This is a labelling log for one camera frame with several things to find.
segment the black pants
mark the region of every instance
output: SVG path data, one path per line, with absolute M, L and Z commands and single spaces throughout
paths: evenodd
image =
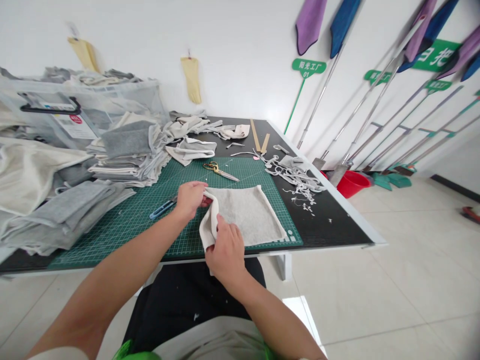
M 257 258 L 245 267 L 265 285 Z M 210 275 L 205 262 L 165 265 L 136 300 L 123 342 L 133 340 L 132 353 L 151 352 L 160 344 L 218 316 L 250 319 L 242 304 Z

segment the person's arm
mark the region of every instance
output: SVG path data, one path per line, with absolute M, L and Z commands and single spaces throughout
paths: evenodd
M 246 309 L 266 344 L 286 359 L 327 359 L 302 321 L 245 269 L 239 228 L 218 215 L 216 243 L 205 259 L 215 277 Z
M 158 266 L 199 206 L 210 202 L 204 182 L 178 189 L 175 209 L 99 263 L 80 284 L 27 359 L 59 347 L 75 347 L 95 360 L 110 322 Z

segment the green cutting mat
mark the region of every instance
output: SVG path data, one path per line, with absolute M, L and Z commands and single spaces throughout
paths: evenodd
M 203 168 L 202 164 L 206 161 L 216 161 L 220 169 L 237 177 L 240 182 L 229 180 L 215 174 L 212 170 Z M 94 267 L 111 252 L 148 229 L 154 223 L 149 215 L 175 196 L 181 184 L 195 180 L 207 182 L 212 188 L 245 189 L 261 185 L 288 238 L 249 246 L 248 249 L 274 249 L 303 245 L 272 176 L 265 172 L 262 161 L 255 161 L 251 157 L 213 157 L 193 160 L 189 166 L 184 167 L 172 160 L 162 169 L 156 184 L 151 187 L 134 188 L 136 195 L 107 212 L 88 234 L 83 235 L 70 250 L 57 256 L 48 268 Z M 199 227 L 206 212 L 206 208 L 198 209 L 196 217 L 180 233 L 178 239 L 166 252 L 165 258 L 204 254 Z

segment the clear plastic storage box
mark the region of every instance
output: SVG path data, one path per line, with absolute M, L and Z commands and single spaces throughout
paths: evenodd
M 0 101 L 49 144 L 83 150 L 125 112 L 170 118 L 160 83 L 148 80 L 108 86 L 70 86 L 0 78 Z

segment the green sign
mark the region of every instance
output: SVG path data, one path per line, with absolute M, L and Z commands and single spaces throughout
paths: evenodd
M 436 93 L 437 91 L 447 90 L 452 86 L 451 81 L 442 81 L 442 80 L 430 80 L 425 86 L 425 89 L 428 90 L 429 94 Z
M 368 80 L 370 82 L 370 86 L 372 86 L 375 82 L 375 80 L 377 80 L 377 77 L 381 74 L 382 72 L 381 71 L 378 71 L 378 70 L 368 70 L 365 74 L 365 76 L 363 77 L 365 80 Z M 389 80 L 390 80 L 390 77 L 392 76 L 392 73 L 391 72 L 386 72 L 385 74 L 383 74 L 383 76 L 381 77 L 380 81 L 377 83 L 377 85 L 380 85 L 382 83 L 387 83 Z
M 322 61 L 306 60 L 296 58 L 291 63 L 291 68 L 300 72 L 304 79 L 311 77 L 313 74 L 321 74 L 327 69 L 327 63 Z
M 461 43 L 437 39 L 421 54 L 412 68 L 439 73 L 443 71 L 450 57 L 461 45 Z

